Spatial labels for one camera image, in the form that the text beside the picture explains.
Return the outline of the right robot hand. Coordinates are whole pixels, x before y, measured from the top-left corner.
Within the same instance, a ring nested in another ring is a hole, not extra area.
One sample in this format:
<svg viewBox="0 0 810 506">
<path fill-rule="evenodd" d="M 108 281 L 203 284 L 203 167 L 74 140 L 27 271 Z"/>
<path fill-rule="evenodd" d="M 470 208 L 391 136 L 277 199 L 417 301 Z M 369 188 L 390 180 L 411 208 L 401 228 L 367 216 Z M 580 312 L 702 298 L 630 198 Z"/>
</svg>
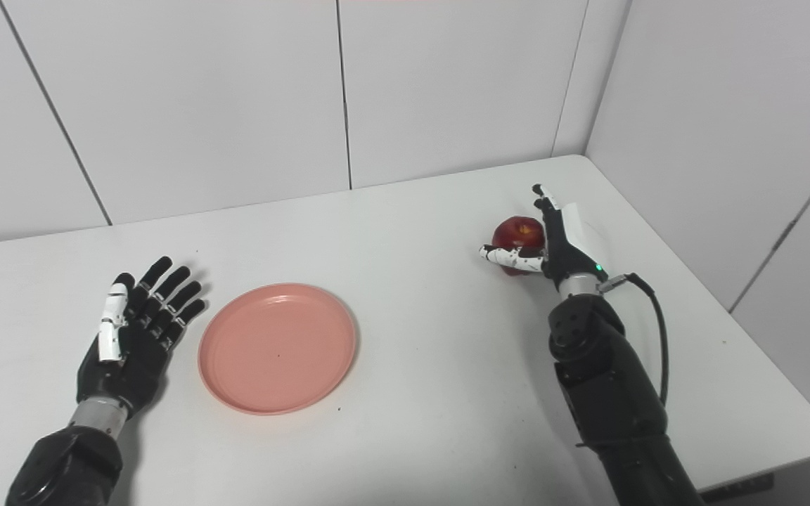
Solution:
<svg viewBox="0 0 810 506">
<path fill-rule="evenodd" d="M 489 263 L 501 266 L 508 275 L 542 273 L 554 282 L 556 291 L 567 298 L 577 294 L 597 294 L 608 273 L 595 259 L 603 249 L 600 238 L 586 233 L 576 204 L 557 204 L 551 193 L 537 183 L 532 186 L 534 206 L 542 219 L 512 216 L 493 231 L 493 243 L 483 245 L 479 254 Z"/>
</svg>

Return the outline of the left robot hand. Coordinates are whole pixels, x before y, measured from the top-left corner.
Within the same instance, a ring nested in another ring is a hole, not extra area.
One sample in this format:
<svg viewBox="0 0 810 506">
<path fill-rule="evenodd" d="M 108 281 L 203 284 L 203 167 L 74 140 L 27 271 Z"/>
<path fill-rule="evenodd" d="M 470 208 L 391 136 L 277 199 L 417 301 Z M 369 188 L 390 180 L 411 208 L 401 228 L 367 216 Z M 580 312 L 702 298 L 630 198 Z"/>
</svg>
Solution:
<svg viewBox="0 0 810 506">
<path fill-rule="evenodd" d="M 160 257 L 139 279 L 119 273 L 77 372 L 76 401 L 112 399 L 133 417 L 150 406 L 174 348 L 206 307 L 189 266 Z"/>
</svg>

